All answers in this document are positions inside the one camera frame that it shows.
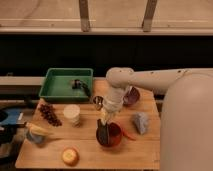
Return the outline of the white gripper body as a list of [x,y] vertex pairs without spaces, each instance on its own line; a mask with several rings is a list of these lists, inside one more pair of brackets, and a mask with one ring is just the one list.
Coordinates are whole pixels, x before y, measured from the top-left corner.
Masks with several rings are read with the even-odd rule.
[[110,86],[104,96],[101,116],[103,118],[111,118],[119,112],[123,106],[123,98],[128,91],[129,87],[115,88]]

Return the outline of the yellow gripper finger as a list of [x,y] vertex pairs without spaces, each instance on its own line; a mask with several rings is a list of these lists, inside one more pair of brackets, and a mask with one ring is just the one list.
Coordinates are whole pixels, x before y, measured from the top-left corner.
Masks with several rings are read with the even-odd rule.
[[101,119],[101,123],[102,123],[103,125],[106,125],[107,122],[110,120],[110,115],[109,115],[109,113],[108,113],[107,111],[105,111],[104,109],[102,109],[102,110],[101,110],[101,117],[100,117],[100,119]]

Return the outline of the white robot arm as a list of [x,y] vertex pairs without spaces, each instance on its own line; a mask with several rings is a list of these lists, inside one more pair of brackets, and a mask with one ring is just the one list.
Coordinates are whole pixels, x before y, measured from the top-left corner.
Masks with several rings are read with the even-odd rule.
[[159,171],[213,171],[213,68],[135,71],[113,67],[106,80],[104,123],[122,109],[131,86],[164,96]]

